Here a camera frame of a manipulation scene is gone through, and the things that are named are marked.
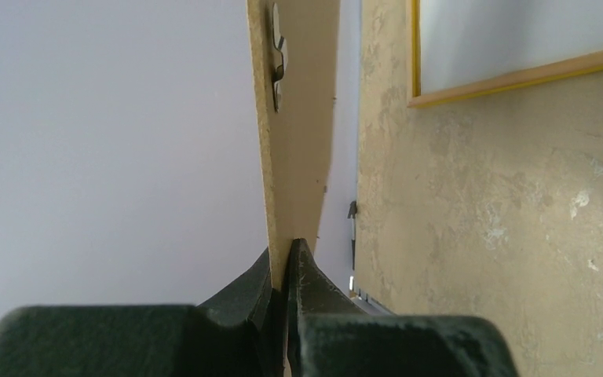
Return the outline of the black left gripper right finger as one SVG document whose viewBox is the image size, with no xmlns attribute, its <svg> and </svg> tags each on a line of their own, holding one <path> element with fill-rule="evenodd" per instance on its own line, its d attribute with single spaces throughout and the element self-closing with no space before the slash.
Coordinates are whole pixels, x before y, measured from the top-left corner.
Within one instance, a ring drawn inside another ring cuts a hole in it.
<svg viewBox="0 0 603 377">
<path fill-rule="evenodd" d="M 516 376 L 499 329 L 472 316 L 375 315 L 344 295 L 304 239 L 287 263 L 293 376 Z"/>
</svg>

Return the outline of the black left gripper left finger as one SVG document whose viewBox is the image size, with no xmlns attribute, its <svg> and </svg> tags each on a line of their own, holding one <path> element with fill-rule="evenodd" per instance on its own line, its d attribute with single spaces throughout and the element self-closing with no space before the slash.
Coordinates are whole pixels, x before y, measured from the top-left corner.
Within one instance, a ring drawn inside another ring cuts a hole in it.
<svg viewBox="0 0 603 377">
<path fill-rule="evenodd" d="M 269 255 L 200 305 L 23 306 L 0 376 L 281 376 Z"/>
</svg>

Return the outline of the brown frame backing board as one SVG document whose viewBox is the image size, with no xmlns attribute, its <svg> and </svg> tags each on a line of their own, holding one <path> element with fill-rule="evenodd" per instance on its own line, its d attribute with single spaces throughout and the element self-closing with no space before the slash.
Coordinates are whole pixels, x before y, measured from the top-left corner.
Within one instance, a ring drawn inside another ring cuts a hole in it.
<svg viewBox="0 0 603 377">
<path fill-rule="evenodd" d="M 280 8 L 288 64 L 275 112 L 269 13 Z M 316 245 L 331 165 L 340 3 L 248 1 L 272 286 L 282 291 L 293 240 Z"/>
</svg>

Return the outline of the yellow picture frame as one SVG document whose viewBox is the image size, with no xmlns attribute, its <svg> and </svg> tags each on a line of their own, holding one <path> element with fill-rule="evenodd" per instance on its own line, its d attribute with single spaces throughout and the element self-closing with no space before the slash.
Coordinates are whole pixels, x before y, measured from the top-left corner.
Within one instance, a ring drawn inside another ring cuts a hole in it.
<svg viewBox="0 0 603 377">
<path fill-rule="evenodd" d="M 407 88 L 408 103 L 413 108 L 498 93 L 603 70 L 602 50 L 535 68 L 514 71 L 492 79 L 423 94 L 421 92 L 421 32 L 419 30 L 421 2 L 409 1 L 407 3 L 407 29 L 410 38 L 407 44 L 409 60 Z"/>
</svg>

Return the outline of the building and sky photo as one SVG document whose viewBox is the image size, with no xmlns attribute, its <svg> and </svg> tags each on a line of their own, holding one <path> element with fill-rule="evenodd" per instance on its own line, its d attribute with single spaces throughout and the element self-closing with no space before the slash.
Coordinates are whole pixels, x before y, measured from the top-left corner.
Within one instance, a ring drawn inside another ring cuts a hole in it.
<svg viewBox="0 0 603 377">
<path fill-rule="evenodd" d="M 421 92 L 603 50 L 603 0 L 420 3 Z"/>
</svg>

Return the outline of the silver backing board clip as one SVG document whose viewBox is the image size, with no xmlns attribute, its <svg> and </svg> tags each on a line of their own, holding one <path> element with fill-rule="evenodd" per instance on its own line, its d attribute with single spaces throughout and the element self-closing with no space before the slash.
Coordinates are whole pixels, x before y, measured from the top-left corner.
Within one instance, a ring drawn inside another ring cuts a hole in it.
<svg viewBox="0 0 603 377">
<path fill-rule="evenodd" d="M 269 19 L 274 54 L 272 69 L 273 104 L 275 112 L 278 113 L 283 98 L 282 81 L 287 71 L 288 51 L 287 40 L 280 30 L 280 8 L 276 2 L 270 8 Z"/>
</svg>

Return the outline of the aluminium rail frame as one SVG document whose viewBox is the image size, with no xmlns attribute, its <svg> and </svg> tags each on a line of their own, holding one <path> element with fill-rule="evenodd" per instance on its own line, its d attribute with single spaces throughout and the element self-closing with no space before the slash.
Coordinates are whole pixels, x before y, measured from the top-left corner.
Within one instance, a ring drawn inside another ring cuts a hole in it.
<svg viewBox="0 0 603 377">
<path fill-rule="evenodd" d="M 355 276 L 349 278 L 349 298 L 364 312 L 369 313 L 370 315 L 393 315 L 391 310 L 387 309 L 357 285 Z"/>
</svg>

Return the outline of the small black wall bracket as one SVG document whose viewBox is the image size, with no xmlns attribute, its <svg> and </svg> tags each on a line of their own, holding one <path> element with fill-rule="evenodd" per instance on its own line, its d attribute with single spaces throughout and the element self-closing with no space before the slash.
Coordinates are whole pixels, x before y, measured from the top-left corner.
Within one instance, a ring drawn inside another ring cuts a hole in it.
<svg viewBox="0 0 603 377">
<path fill-rule="evenodd" d="M 352 269 L 355 269 L 356 260 L 356 214 L 358 212 L 357 203 L 353 200 L 349 205 L 347 218 L 351 221 L 351 263 Z"/>
</svg>

